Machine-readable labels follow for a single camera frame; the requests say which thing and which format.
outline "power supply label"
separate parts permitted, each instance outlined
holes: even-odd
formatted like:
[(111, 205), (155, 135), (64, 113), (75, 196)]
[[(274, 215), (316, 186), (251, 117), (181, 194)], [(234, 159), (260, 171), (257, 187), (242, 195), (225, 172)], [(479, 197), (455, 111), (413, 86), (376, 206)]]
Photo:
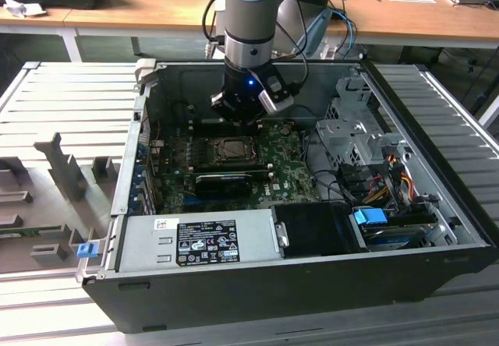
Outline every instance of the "power supply label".
[(181, 267), (239, 262), (235, 220), (179, 224), (176, 262)]

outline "cable on desk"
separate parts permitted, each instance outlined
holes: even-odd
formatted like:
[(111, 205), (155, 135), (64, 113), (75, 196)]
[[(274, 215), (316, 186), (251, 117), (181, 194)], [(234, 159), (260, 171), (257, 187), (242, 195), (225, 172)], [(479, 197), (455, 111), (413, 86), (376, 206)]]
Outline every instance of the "cable on desk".
[[(345, 1), (346, 0), (340, 0), (342, 2), (342, 9), (343, 9), (343, 17), (341, 15), (339, 15), (343, 21), (345, 21), (345, 25), (346, 25), (346, 32), (345, 32), (345, 36), (343, 37), (343, 40), (342, 42), (339, 44), (338, 46), (338, 49), (337, 49), (337, 53), (339, 53), (340, 55), (343, 55), (340, 50), (343, 48), (343, 45), (345, 44), (347, 38), (349, 37), (350, 35), (350, 43), (349, 43), (349, 49), (347, 50), (347, 52), (343, 55), (344, 58), (347, 57), (348, 53), (350, 52), (350, 50), (352, 49), (355, 41), (356, 41), (356, 38), (357, 38), (357, 25), (348, 18), (348, 13), (346, 11), (346, 7), (345, 7)], [(331, 0), (329, 0), (329, 3), (331, 4), (331, 8), (334, 10), (334, 13), (338, 13), (339, 11), (334, 7), (334, 4)]]
[(215, 42), (217, 39), (215, 37), (212, 37), (206, 28), (206, 18), (208, 16), (208, 12), (210, 11), (211, 6), (215, 3), (216, 0), (209, 0), (208, 4), (206, 5), (206, 8), (204, 9), (203, 12), (203, 18), (201, 20), (201, 26), (203, 28), (203, 34), (209, 40), (210, 42)]

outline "blue tab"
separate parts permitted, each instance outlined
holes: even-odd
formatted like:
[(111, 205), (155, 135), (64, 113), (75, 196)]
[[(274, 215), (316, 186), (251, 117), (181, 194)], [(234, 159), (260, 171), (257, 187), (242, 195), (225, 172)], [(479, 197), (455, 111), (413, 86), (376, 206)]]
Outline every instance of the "blue tab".
[(99, 243), (98, 242), (87, 242), (82, 243), (78, 246), (78, 251), (76, 252), (78, 258), (97, 258), (99, 256)]
[(381, 208), (362, 208), (353, 214), (358, 225), (386, 224), (388, 222)]

